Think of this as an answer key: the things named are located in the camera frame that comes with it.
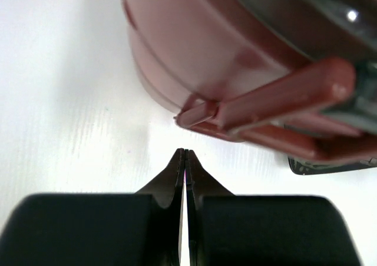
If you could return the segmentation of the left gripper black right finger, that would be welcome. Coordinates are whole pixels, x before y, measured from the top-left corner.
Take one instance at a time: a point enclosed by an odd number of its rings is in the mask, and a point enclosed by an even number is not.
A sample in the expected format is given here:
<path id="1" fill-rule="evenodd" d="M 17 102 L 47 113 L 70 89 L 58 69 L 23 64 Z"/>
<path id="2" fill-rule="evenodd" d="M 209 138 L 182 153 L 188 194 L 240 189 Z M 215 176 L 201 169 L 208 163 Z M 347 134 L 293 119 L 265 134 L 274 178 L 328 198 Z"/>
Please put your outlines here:
<path id="1" fill-rule="evenodd" d="M 346 224 L 323 197 L 234 195 L 192 150 L 185 159 L 191 265 L 359 265 Z"/>

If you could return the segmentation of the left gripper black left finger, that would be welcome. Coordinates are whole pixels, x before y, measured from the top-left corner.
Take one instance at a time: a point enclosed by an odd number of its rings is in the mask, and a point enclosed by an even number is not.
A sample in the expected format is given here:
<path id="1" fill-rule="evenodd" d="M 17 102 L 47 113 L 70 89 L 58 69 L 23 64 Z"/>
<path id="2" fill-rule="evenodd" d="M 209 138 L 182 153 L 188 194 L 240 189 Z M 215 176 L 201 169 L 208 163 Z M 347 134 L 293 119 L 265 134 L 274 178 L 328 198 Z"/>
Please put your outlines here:
<path id="1" fill-rule="evenodd" d="M 179 265 L 185 151 L 133 194 L 34 194 L 1 234 L 2 265 Z"/>

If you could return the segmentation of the grey transparent lid red handles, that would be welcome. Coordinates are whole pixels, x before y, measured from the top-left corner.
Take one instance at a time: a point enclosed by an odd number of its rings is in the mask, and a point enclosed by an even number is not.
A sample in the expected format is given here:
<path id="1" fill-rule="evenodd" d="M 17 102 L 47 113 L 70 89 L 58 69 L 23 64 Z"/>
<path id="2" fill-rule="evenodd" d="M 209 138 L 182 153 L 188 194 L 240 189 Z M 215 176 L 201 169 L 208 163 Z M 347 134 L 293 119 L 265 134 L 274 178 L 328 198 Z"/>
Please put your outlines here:
<path id="1" fill-rule="evenodd" d="M 228 101 L 185 105 L 176 124 L 313 162 L 376 155 L 376 0 L 237 0 L 307 66 Z"/>

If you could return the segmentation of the pink bowl with handles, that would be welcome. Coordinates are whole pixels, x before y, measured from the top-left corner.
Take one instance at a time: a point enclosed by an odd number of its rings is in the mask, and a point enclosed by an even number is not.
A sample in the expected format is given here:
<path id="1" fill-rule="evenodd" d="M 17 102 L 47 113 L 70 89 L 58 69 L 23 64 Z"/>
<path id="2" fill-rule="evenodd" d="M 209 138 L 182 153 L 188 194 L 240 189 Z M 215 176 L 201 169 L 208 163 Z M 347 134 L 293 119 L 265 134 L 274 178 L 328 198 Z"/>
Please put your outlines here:
<path id="1" fill-rule="evenodd" d="M 233 57 L 226 35 L 202 28 L 131 28 L 130 41 L 139 71 L 155 86 L 175 81 L 189 97 L 210 101 L 226 97 L 227 69 Z"/>

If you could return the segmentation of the dark pink bowl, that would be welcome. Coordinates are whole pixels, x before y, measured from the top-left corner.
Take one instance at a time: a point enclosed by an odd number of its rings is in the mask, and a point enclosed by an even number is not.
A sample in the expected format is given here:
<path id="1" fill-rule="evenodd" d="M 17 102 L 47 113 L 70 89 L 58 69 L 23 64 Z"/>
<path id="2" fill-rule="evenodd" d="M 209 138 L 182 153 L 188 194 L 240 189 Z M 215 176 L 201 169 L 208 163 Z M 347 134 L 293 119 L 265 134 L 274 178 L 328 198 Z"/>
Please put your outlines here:
<path id="1" fill-rule="evenodd" d="M 163 82 L 161 87 L 160 83 L 157 86 L 152 84 L 142 72 L 138 73 L 138 77 L 149 96 L 163 108 L 173 113 L 180 112 L 189 98 L 190 93 L 175 81 L 167 84 Z"/>

